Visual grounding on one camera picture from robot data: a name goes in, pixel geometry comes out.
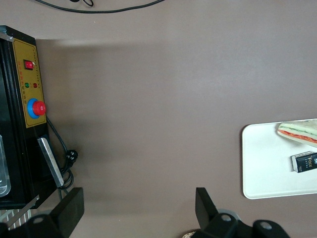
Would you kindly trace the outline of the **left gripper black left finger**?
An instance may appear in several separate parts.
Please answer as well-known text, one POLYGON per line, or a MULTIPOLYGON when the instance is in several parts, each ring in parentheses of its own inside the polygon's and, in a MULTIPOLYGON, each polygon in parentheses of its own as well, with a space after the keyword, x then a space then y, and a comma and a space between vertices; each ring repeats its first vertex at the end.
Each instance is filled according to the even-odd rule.
POLYGON ((0 214, 2 238, 68 238, 84 214, 84 191, 73 188, 47 214, 32 215, 30 209, 39 200, 37 196, 24 208, 7 210, 0 214))

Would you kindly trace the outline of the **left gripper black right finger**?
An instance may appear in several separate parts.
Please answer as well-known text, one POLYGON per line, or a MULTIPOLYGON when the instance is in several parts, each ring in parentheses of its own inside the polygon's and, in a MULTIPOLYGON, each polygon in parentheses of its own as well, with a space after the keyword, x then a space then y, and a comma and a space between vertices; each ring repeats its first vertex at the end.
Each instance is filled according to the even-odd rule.
POLYGON ((218 210, 204 187, 196 188, 195 213, 200 226, 197 238, 252 237, 252 228, 233 211, 218 210))

